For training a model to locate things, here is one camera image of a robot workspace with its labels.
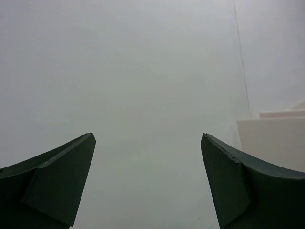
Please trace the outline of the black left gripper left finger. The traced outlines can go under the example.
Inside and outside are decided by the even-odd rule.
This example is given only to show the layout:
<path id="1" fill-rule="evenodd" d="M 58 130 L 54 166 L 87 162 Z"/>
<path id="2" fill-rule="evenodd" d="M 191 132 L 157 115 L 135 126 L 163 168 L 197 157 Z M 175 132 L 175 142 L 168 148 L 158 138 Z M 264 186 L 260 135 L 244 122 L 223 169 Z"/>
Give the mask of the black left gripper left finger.
<path id="1" fill-rule="evenodd" d="M 96 140 L 86 133 L 0 170 L 2 229 L 69 229 L 75 223 Z"/>

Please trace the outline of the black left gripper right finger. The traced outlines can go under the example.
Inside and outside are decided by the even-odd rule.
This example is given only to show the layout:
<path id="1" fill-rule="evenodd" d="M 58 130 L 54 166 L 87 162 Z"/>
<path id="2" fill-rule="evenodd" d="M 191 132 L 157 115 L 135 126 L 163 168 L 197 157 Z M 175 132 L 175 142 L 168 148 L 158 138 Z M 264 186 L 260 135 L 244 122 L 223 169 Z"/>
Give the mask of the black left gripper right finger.
<path id="1" fill-rule="evenodd" d="M 305 174 L 237 150 L 204 133 L 203 162 L 222 229 L 303 229 Z"/>

